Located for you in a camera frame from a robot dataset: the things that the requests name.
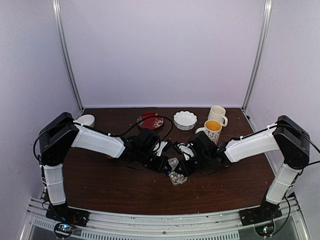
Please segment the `clear plastic pill organizer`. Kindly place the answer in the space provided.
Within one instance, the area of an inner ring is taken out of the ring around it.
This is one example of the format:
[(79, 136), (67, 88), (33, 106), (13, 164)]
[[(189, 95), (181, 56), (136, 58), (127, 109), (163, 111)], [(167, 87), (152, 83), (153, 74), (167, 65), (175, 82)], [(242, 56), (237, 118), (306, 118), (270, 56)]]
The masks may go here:
[(179, 160), (176, 157), (168, 159), (168, 164), (171, 167), (171, 171), (169, 171), (167, 175), (174, 186), (182, 185), (188, 180), (186, 176), (176, 172), (176, 168), (179, 164)]

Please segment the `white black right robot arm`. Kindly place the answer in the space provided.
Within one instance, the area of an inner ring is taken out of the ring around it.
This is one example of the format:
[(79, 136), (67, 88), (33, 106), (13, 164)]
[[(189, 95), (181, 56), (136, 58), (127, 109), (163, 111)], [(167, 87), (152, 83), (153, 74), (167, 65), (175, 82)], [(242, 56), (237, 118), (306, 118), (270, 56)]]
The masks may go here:
[(286, 115), (266, 128), (246, 136), (232, 138), (218, 144), (205, 127), (200, 127), (187, 144), (176, 143), (174, 148), (184, 159), (179, 161), (175, 172), (185, 177), (207, 167), (227, 167), (243, 159), (272, 151), (281, 151), (284, 158), (275, 179), (268, 188), (262, 206), (256, 210), (259, 220), (268, 220), (275, 212), (276, 205), (294, 185), (298, 175), (310, 163), (310, 147), (315, 144), (310, 135)]

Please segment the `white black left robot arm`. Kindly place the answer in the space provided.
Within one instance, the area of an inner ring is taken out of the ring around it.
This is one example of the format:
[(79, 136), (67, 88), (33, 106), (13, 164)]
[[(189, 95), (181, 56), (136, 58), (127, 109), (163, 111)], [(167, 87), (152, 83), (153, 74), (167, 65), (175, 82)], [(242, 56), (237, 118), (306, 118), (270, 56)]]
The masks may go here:
[(67, 222), (72, 218), (72, 211), (64, 191), (63, 163), (70, 148), (86, 149), (114, 159), (129, 158), (149, 170), (165, 173), (172, 170), (169, 158), (163, 155), (170, 146), (170, 140), (162, 140), (148, 128), (126, 137), (124, 133), (95, 130), (73, 119), (69, 112), (63, 112), (39, 132), (33, 144), (34, 148), (39, 147), (39, 153), (33, 155), (41, 167), (53, 215)]

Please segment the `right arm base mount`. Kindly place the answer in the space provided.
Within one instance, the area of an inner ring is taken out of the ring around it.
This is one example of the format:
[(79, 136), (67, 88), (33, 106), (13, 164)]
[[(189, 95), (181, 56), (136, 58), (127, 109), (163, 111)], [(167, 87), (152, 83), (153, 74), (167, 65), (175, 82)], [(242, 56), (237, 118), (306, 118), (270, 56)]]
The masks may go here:
[(275, 233), (274, 220), (282, 215), (279, 207), (267, 209), (258, 206), (239, 211), (242, 226), (253, 226), (255, 233), (263, 238), (271, 237)]

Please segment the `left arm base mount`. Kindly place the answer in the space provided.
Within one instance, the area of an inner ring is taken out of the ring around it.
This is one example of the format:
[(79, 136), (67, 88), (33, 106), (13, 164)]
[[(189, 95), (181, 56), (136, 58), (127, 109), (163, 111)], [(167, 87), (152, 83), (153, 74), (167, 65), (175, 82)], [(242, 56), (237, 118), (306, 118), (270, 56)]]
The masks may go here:
[(86, 210), (67, 208), (58, 211), (55, 206), (49, 206), (45, 217), (56, 221), (53, 233), (60, 239), (70, 237), (78, 227), (86, 227), (90, 213)]

